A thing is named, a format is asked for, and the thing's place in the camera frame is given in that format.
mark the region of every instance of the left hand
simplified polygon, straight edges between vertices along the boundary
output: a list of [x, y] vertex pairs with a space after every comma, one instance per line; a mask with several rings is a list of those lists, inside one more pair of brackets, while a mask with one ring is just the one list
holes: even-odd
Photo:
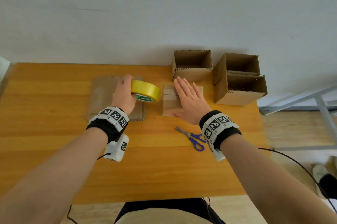
[[131, 93], [131, 81], [133, 77], [128, 74], [124, 80], [118, 81], [117, 88], [112, 94], [112, 107], [121, 108], [126, 115], [130, 115], [136, 104], [136, 94]]

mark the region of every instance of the tape roll label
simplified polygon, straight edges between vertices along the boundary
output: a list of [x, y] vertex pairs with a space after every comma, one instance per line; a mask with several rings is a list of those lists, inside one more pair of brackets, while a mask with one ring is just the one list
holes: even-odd
[[140, 95], [140, 94], [136, 94], [136, 100], [142, 101], [142, 102], [152, 102], [153, 99], [145, 96], [145, 95]]

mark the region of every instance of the floor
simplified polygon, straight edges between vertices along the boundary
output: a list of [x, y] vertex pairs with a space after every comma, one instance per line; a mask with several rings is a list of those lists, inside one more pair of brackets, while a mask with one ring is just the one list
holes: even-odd
[[[330, 145], [332, 141], [326, 132], [320, 113], [313, 112], [278, 112], [261, 116], [268, 144], [276, 146], [308, 146]], [[337, 156], [336, 151], [292, 151], [288, 155], [299, 160], [308, 169], [314, 163], [327, 163], [331, 156]], [[272, 158], [281, 164], [303, 184], [315, 192], [315, 185], [308, 174], [291, 160], [272, 154]], [[113, 223], [124, 203], [74, 205], [70, 217], [79, 224]], [[227, 223], [266, 223], [248, 196], [211, 197], [211, 206]], [[67, 219], [62, 224], [72, 223]]]

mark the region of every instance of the hand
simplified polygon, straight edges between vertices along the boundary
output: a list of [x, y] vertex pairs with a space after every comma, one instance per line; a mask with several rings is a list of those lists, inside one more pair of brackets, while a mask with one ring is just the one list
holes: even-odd
[[121, 108], [126, 115], [130, 115], [136, 104], [136, 94], [131, 93], [131, 81], [133, 77], [128, 74], [124, 80], [118, 80], [115, 92], [112, 94], [112, 107]]
[[178, 92], [183, 111], [173, 111], [173, 116], [186, 120], [192, 125], [199, 125], [201, 118], [211, 111], [198, 87], [193, 87], [187, 79], [178, 77], [174, 80], [174, 86]]

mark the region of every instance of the yellow tape roll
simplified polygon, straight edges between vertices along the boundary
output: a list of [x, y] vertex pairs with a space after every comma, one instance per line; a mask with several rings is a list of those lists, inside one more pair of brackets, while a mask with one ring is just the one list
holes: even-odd
[[131, 93], [136, 94], [136, 100], [142, 102], [157, 102], [160, 98], [159, 87], [144, 81], [131, 81]]

